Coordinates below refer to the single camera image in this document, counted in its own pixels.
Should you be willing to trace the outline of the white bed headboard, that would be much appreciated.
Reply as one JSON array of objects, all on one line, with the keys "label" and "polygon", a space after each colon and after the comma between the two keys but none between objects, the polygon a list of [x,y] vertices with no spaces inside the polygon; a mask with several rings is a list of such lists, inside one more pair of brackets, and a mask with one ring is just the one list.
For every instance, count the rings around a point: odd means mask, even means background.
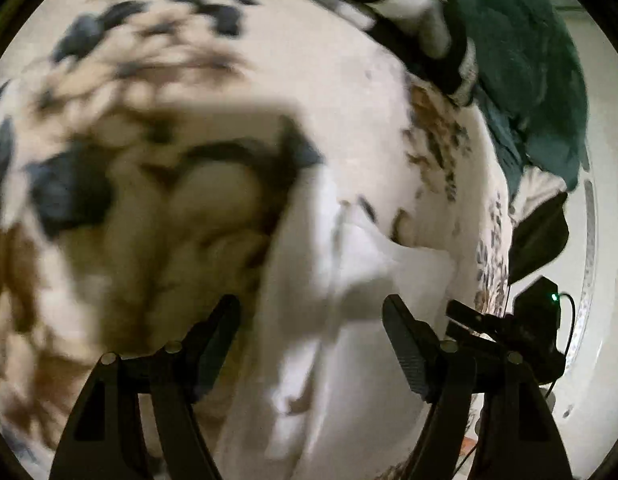
[{"label": "white bed headboard", "polygon": [[586,156],[567,200],[567,248],[546,269],[576,300],[554,415],[572,472],[594,475],[618,440],[618,53],[592,18],[568,18],[589,95]]}]

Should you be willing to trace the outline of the white t-shirt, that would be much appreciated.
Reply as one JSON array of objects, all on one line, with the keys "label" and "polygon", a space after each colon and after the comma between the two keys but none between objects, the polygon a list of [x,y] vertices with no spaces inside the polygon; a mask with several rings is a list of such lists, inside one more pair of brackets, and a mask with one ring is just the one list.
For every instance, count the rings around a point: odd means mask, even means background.
[{"label": "white t-shirt", "polygon": [[399,295],[439,321],[455,266],[400,246],[330,170],[303,169],[266,257],[254,331],[214,451],[227,479],[394,479],[414,448],[423,402],[382,326]]}]

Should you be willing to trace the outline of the black grey striped folded garment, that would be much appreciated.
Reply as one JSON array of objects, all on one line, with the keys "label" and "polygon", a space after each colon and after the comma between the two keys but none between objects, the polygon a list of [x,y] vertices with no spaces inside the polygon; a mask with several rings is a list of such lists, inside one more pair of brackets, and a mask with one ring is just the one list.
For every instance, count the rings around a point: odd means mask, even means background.
[{"label": "black grey striped folded garment", "polygon": [[367,31],[418,78],[434,84],[458,106],[473,101],[477,62],[473,41],[443,0],[347,0],[371,9]]}]

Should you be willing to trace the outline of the dark green plush blanket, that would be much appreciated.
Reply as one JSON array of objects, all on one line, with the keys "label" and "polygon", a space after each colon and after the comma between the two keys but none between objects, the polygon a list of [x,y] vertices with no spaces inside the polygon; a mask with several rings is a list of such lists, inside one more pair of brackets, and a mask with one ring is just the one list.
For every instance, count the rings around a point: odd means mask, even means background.
[{"label": "dark green plush blanket", "polygon": [[446,1],[475,47],[475,96],[508,192],[528,166],[573,190],[589,103],[577,49],[550,0]]}]

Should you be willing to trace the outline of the white crumpled cloth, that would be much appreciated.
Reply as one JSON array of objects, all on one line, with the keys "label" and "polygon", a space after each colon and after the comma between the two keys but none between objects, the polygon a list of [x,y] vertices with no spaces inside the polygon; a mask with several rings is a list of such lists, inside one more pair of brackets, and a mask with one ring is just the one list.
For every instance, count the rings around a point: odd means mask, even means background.
[{"label": "white crumpled cloth", "polygon": [[510,201],[510,221],[513,226],[517,226],[543,203],[566,191],[567,185],[563,178],[536,166],[527,166],[518,190]]}]

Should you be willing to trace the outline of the floral bed cover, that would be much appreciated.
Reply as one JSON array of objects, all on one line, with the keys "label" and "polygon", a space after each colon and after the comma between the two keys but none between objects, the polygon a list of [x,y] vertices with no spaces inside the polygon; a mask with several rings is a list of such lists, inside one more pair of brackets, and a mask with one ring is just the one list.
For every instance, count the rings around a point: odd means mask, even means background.
[{"label": "floral bed cover", "polygon": [[245,322],[194,412],[211,454],[303,169],[502,310],[512,226],[484,115],[311,0],[46,0],[0,78],[0,436],[45,479],[98,358]]}]

